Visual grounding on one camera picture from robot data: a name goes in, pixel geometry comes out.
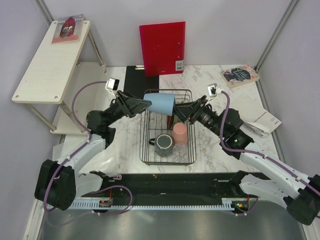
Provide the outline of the pink plastic cup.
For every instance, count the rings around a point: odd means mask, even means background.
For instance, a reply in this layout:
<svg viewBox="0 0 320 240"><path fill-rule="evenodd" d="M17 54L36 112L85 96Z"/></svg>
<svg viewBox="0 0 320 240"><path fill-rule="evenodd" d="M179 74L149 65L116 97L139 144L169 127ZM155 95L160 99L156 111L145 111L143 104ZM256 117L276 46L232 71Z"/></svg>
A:
<svg viewBox="0 0 320 240"><path fill-rule="evenodd" d="M173 126L172 138L175 144L188 143L188 128L184 123L178 122Z"/></svg>

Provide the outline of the light blue plastic cup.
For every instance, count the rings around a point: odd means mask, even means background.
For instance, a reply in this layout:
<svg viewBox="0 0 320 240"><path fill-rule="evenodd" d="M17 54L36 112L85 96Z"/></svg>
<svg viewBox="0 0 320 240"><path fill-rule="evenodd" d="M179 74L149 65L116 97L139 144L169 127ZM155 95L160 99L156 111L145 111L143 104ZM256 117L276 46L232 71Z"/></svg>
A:
<svg viewBox="0 0 320 240"><path fill-rule="evenodd" d="M146 101L151 101L148 111L166 116L173 115L175 105L175 95L172 93L147 93L143 97Z"/></svg>

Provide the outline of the dark grey ceramic mug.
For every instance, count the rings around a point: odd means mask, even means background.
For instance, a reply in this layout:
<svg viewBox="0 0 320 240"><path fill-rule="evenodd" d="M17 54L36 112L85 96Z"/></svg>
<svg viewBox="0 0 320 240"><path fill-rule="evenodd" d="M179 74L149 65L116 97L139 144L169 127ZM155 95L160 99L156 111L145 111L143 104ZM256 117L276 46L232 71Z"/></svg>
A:
<svg viewBox="0 0 320 240"><path fill-rule="evenodd" d="M168 134L160 134L156 138L151 138L148 143L154 146L155 153L160 157L168 157L173 152L174 140Z"/></svg>

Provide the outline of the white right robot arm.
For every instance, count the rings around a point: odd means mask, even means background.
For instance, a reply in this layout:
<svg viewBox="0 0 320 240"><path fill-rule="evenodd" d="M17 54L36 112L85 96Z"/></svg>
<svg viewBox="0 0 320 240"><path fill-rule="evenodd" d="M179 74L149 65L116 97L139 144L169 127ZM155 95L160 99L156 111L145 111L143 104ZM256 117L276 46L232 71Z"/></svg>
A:
<svg viewBox="0 0 320 240"><path fill-rule="evenodd" d="M237 110L227 105L221 114L217 114L211 106L206 106L207 102L203 96L190 103L177 103L173 113L183 122L202 124L220 138L220 145L226 154L253 166L268 177L268 180L262 180L239 171L229 184L230 193L235 197L245 193L273 202L306 226L319 218L320 176L309 176L271 156L240 129L244 122Z"/></svg>

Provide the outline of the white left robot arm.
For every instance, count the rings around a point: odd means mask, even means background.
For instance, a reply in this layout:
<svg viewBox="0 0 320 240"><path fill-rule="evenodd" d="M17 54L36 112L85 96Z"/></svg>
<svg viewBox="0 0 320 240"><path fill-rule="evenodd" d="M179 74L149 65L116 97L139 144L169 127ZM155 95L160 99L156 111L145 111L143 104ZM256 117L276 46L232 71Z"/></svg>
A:
<svg viewBox="0 0 320 240"><path fill-rule="evenodd" d="M119 90L109 108L90 111L86 116L88 140L57 161L47 159L42 163L35 198L42 201L44 207L50 205L64 211L85 194L94 192L99 197L106 196L109 183L98 172L80 173L80 170L113 142L116 130L111 124L122 117L133 118L151 104L150 100L134 98Z"/></svg>

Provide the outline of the dark red plate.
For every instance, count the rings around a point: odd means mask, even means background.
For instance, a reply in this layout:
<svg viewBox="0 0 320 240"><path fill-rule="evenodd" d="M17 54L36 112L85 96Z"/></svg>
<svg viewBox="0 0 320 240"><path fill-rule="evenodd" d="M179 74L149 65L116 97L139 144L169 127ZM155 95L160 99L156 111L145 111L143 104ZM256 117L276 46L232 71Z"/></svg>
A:
<svg viewBox="0 0 320 240"><path fill-rule="evenodd" d="M167 116L167 121L166 121L166 129L171 130L173 128L174 124L174 116Z"/></svg>

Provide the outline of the black clipboard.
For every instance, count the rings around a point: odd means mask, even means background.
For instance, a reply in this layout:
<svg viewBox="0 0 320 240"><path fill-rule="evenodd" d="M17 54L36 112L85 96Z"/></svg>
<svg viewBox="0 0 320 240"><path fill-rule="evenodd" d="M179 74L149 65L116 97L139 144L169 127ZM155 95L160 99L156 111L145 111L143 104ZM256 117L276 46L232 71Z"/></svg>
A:
<svg viewBox="0 0 320 240"><path fill-rule="evenodd" d="M145 93L158 93L159 83L159 76L146 76L143 69L127 66L123 91L136 98L143 99Z"/></svg>

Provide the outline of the clear glass tumbler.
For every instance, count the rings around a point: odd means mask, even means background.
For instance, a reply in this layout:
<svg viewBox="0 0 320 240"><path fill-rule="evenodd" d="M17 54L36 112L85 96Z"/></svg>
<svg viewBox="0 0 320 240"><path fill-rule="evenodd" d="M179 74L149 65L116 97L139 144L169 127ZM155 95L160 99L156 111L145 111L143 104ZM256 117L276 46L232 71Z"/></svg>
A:
<svg viewBox="0 0 320 240"><path fill-rule="evenodd" d="M172 161L175 163L186 163L188 161L188 147L184 143L177 143L172 149Z"/></svg>

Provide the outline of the floral cover book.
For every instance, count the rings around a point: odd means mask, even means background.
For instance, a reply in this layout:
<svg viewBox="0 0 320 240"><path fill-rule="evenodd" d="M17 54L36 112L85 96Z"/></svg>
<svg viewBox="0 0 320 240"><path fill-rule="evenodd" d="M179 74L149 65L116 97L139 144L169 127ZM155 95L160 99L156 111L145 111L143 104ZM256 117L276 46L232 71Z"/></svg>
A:
<svg viewBox="0 0 320 240"><path fill-rule="evenodd" d="M229 88L254 83L260 79L255 69L249 64L223 70L220 72L220 75Z"/></svg>

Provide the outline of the white paper booklet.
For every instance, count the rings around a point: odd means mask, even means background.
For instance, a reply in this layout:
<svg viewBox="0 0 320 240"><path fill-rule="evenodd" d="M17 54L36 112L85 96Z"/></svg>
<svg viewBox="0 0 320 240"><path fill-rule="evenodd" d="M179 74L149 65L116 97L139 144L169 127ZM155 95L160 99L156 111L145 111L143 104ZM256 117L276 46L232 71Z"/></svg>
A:
<svg viewBox="0 0 320 240"><path fill-rule="evenodd" d="M269 134L282 124L278 118L273 116L246 94L242 94L240 97L233 100L230 107L238 111L243 123L250 123L251 125L269 132Z"/></svg>

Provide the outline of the red folder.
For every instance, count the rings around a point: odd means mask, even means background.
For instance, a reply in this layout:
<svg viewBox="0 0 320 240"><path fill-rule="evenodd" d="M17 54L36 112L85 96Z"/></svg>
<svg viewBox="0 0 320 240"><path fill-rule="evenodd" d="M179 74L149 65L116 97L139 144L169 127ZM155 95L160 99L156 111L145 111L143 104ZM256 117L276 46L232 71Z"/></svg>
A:
<svg viewBox="0 0 320 240"><path fill-rule="evenodd" d="M186 23L139 26L144 72L147 77L184 71Z"/></svg>

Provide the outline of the white wooden shelf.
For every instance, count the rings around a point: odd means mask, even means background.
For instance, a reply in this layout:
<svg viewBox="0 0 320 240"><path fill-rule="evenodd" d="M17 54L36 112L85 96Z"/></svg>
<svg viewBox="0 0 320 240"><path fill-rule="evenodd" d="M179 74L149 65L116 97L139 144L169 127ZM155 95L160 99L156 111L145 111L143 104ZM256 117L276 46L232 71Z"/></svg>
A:
<svg viewBox="0 0 320 240"><path fill-rule="evenodd" d="M90 21L84 21L79 42L52 44L56 22L48 28L11 100L27 106L52 134L83 135L87 113L96 103L98 85L77 92L89 83L101 81L106 65L101 59L79 61L86 39L97 50Z"/></svg>

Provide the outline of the spiral notebook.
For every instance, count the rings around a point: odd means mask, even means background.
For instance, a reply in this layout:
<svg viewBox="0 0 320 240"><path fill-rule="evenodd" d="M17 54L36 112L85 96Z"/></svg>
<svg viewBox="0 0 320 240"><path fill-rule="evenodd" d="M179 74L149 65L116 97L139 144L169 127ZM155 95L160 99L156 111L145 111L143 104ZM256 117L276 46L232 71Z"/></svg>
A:
<svg viewBox="0 0 320 240"><path fill-rule="evenodd" d="M264 138L264 137L267 137L270 133L259 128L259 127L256 127L248 122L244 122L243 123L243 127L246 128L247 130L249 130L250 132Z"/></svg>

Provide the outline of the red cover book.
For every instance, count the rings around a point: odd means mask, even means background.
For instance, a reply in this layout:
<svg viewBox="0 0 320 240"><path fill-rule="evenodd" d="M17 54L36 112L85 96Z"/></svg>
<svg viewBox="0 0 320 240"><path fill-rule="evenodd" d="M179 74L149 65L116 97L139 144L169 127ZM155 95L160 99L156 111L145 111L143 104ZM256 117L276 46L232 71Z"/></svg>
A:
<svg viewBox="0 0 320 240"><path fill-rule="evenodd" d="M77 43L80 41L85 16L83 14L62 17L56 22L52 44Z"/></svg>

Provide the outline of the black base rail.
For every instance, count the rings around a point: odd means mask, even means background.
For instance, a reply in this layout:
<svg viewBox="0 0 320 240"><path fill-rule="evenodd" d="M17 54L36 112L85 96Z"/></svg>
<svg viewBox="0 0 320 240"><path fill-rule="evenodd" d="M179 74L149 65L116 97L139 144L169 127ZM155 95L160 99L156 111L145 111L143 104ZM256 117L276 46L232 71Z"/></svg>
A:
<svg viewBox="0 0 320 240"><path fill-rule="evenodd" d="M222 199L243 199L248 195L232 180L234 173L126 173L120 180L102 178L101 193L86 197L111 197L114 205L204 206Z"/></svg>

